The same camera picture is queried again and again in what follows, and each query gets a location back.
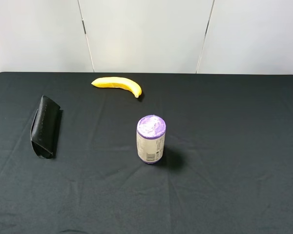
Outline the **black glasses case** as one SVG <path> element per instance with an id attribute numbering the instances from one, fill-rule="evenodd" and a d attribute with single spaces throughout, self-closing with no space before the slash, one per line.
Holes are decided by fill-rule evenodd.
<path id="1" fill-rule="evenodd" d="M 39 158 L 56 157 L 62 113 L 56 102 L 42 96 L 30 131 L 32 148 Z"/>

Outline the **yellow banana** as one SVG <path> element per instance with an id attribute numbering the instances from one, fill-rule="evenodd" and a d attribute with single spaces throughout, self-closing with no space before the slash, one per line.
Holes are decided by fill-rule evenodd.
<path id="1" fill-rule="evenodd" d="M 142 94 L 142 88 L 133 80 L 122 77 L 103 77 L 97 78 L 91 83 L 97 88 L 120 88 L 130 91 L 136 98 Z"/>

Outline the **black tablecloth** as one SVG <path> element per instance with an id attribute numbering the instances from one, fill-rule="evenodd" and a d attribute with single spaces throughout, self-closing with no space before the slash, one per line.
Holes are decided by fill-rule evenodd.
<path id="1" fill-rule="evenodd" d="M 293 75 L 127 74 L 141 99 L 100 76 L 0 73 L 0 234 L 293 234 Z M 63 111 L 53 159 L 30 140 L 43 95 Z"/>

